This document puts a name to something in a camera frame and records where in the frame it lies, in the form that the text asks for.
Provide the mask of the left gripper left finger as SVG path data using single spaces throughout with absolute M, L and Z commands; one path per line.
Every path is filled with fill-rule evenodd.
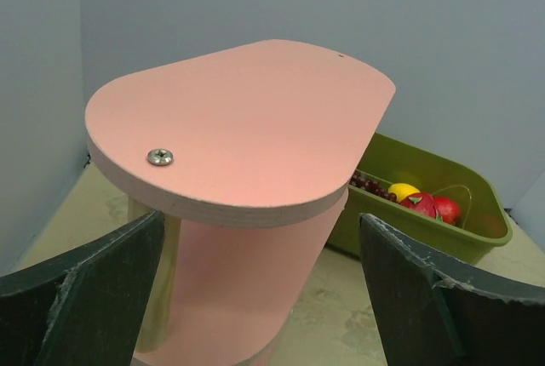
M 165 239 L 141 217 L 1 278 L 5 366 L 129 365 Z

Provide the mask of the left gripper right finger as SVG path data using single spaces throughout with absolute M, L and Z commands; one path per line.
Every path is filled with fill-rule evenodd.
M 390 365 L 542 365 L 544 289 L 359 217 L 361 265 Z

